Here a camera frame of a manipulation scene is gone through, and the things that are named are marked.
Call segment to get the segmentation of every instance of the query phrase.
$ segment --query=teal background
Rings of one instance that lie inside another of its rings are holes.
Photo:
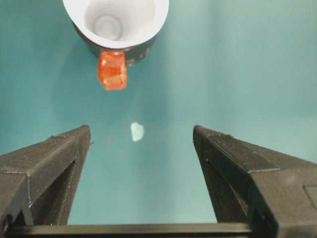
[[[317,162],[315,0],[171,0],[127,89],[96,67],[62,1],[0,0],[0,154],[91,127],[72,224],[214,222],[196,124]]]

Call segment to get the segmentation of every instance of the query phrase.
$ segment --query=white plastic cup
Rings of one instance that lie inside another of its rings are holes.
[[[169,7],[169,0],[63,0],[63,3],[76,30],[95,54],[124,51],[128,65],[149,52]]]

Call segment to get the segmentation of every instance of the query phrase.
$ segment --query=small white piece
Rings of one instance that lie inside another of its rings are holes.
[[[133,142],[142,140],[144,136],[144,127],[143,125],[138,124],[137,122],[131,123],[131,133]]]

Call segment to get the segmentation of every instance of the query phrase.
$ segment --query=orange cube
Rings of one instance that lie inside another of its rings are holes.
[[[107,91],[126,88],[127,67],[124,52],[102,52],[98,62],[98,78]]]

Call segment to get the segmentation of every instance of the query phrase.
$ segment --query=cup rim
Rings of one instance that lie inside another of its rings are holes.
[[[154,22],[153,27],[151,28],[151,31],[149,31],[147,34],[142,35],[140,39],[132,40],[132,41],[112,41],[105,38],[102,38],[95,33],[91,32],[87,29],[84,21],[83,14],[78,13],[78,7],[81,5],[81,7],[87,9],[90,1],[88,0],[63,0],[64,7],[73,21],[73,23],[77,26],[77,28],[82,32],[84,36],[86,36],[89,40],[94,42],[97,45],[100,45],[105,48],[111,48],[111,49],[123,49],[128,47],[133,47],[136,45],[140,45],[151,38],[153,38],[163,27],[167,14],[169,9],[169,0],[154,0],[155,4],[155,16],[154,16]]]

